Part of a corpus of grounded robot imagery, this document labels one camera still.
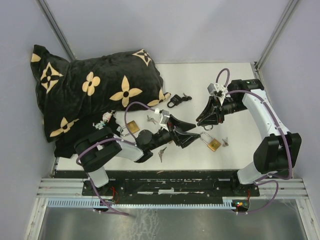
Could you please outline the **long shackle padlock keys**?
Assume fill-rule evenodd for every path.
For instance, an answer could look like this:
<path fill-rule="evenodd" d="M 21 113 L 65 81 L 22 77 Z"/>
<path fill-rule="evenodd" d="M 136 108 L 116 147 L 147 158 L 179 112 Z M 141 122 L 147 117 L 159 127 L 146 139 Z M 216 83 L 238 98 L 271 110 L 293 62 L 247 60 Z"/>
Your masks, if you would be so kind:
<path fill-rule="evenodd" d="M 226 137 L 226 138 L 223 138 L 222 141 L 223 141 L 223 144 L 222 144 L 223 147 L 229 146 L 228 138 L 227 138 L 227 137 Z"/>

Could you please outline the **small padlock keys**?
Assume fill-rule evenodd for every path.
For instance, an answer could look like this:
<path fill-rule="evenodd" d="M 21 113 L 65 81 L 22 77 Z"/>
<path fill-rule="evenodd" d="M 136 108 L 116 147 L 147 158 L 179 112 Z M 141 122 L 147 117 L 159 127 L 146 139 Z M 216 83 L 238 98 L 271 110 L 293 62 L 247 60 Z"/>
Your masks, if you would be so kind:
<path fill-rule="evenodd" d="M 162 163 L 163 162 L 163 154 L 165 152 L 165 150 L 167 149 L 167 147 L 164 147 L 163 149 L 161 149 L 159 152 L 158 152 L 158 156 L 159 156 L 159 159 L 160 159 L 160 162 Z"/>

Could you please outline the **large brass padlock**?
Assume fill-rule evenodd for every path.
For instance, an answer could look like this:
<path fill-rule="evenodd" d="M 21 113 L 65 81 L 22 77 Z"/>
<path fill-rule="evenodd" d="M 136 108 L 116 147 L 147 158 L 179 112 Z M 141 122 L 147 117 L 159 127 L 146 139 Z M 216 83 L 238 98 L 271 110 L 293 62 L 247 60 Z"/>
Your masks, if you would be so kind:
<path fill-rule="evenodd" d="M 119 129 L 119 133 L 123 137 L 129 136 L 130 134 L 135 134 L 139 131 L 140 128 L 134 120 L 128 122 L 127 125 L 124 125 Z"/>

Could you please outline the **black padlock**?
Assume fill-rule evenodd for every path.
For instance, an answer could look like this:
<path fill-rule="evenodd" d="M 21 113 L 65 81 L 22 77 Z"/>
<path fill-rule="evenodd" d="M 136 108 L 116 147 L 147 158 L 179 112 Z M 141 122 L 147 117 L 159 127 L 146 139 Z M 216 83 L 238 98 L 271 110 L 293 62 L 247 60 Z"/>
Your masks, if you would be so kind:
<path fill-rule="evenodd" d="M 170 101 L 167 103 L 168 108 L 174 108 L 178 106 L 182 102 L 182 98 L 178 95 L 175 94 L 174 96 L 171 97 Z"/>

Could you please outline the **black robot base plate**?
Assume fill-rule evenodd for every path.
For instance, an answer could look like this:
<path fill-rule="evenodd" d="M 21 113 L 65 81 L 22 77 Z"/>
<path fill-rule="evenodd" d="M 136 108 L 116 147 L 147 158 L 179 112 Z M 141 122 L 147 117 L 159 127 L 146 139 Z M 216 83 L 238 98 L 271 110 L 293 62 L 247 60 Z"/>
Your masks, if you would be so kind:
<path fill-rule="evenodd" d="M 254 184 L 241 185 L 234 170 L 110 170 L 109 183 L 97 188 L 115 203 L 212 203 L 224 197 L 260 196 Z"/>

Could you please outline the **small brass padlock top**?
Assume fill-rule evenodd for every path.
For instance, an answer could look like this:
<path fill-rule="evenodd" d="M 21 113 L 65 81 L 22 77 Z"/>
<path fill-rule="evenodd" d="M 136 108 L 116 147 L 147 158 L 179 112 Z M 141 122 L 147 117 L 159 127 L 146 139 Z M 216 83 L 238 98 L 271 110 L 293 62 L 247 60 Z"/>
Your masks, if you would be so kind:
<path fill-rule="evenodd" d="M 211 131 L 212 129 L 214 128 L 214 125 L 205 125 L 205 126 L 203 126 L 203 129 L 205 130 L 205 131 Z"/>

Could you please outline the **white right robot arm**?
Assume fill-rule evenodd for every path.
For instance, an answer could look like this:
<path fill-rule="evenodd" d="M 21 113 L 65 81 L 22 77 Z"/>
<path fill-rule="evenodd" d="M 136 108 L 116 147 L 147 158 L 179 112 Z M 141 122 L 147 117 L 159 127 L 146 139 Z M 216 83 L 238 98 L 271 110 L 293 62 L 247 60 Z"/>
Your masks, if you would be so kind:
<path fill-rule="evenodd" d="M 231 193 L 240 196 L 247 191 L 248 184 L 267 177 L 291 179 L 302 138 L 279 119 L 261 81 L 239 79 L 231 81 L 228 86 L 211 83 L 207 90 L 210 94 L 207 105 L 196 119 L 199 127 L 222 124 L 226 115 L 248 110 L 262 140 L 252 162 L 238 170 L 235 180 L 229 183 Z"/>

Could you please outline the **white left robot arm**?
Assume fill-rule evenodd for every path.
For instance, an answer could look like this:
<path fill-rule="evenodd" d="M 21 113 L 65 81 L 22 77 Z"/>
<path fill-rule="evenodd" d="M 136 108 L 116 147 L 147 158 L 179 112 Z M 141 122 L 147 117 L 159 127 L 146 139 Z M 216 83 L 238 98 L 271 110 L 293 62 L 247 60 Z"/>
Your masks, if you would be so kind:
<path fill-rule="evenodd" d="M 201 137 L 199 133 L 189 132 L 196 127 L 195 124 L 181 121 L 171 114 L 163 115 L 160 123 L 161 128 L 156 133 L 144 129 L 134 142 L 116 137 L 109 127 L 105 127 L 74 144 L 77 164 L 82 166 L 99 195 L 106 195 L 111 189 L 104 165 L 112 158 L 144 163 L 153 156 L 154 149 L 170 142 L 186 148 Z"/>

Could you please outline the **large padlock keys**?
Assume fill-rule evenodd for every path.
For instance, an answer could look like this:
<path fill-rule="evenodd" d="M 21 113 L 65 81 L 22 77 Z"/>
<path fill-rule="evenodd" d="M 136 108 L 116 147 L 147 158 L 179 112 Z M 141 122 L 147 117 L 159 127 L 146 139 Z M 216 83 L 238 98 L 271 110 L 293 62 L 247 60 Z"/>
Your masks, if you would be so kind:
<path fill-rule="evenodd" d="M 147 122 L 153 123 L 155 125 L 158 123 L 153 117 L 150 117 L 149 115 L 147 115 Z"/>

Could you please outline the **brass padlock long shackle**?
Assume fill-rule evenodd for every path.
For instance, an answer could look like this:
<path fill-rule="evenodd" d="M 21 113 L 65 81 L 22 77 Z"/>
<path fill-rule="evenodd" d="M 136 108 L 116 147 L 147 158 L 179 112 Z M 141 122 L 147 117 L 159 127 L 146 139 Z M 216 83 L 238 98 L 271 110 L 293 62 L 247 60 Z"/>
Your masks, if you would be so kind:
<path fill-rule="evenodd" d="M 213 152 L 215 152 L 222 144 L 216 139 L 211 137 L 206 132 L 200 134 L 200 139 L 206 144 L 206 146 Z"/>

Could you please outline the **black padlock keys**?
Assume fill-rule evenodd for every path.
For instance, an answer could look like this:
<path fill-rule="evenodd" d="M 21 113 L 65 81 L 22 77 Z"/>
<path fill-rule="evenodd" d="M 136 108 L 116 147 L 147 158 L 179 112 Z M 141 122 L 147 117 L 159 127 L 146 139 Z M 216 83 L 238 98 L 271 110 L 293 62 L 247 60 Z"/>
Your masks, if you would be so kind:
<path fill-rule="evenodd" d="M 181 98 L 183 102 L 187 102 L 192 100 L 191 96 L 186 95 L 185 93 L 183 93 L 183 97 Z"/>

